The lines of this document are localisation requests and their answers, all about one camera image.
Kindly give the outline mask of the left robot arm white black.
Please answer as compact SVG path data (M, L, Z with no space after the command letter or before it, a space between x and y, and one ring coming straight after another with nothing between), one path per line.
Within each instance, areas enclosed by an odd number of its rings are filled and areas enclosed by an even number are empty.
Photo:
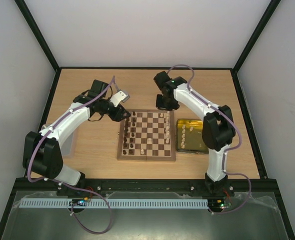
M68 110L55 122L39 132L29 132L25 137L23 166L30 182L55 180L76 186L82 173L64 164L61 148L74 131L95 113L108 115L114 122L120 122L131 114L121 105L130 96L119 90L108 99L104 94L75 97Z

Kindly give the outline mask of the wooden folding chess board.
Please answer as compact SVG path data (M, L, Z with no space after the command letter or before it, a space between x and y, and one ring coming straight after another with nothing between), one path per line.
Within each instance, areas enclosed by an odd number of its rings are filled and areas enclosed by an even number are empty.
M124 134L125 121L120 122L117 147L118 160L175 162L176 161L176 130L174 113L157 109L130 109L129 130Z

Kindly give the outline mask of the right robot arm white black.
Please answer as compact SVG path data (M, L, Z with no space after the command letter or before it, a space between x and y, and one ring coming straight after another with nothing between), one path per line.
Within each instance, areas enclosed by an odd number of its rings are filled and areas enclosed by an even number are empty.
M227 184L227 151L236 135L231 109L227 105L211 103L180 76L170 78L162 71L153 81L161 91L156 97L156 107L159 110L177 110L182 103L202 121L202 140L208 148L209 156L205 189L211 196L218 195Z

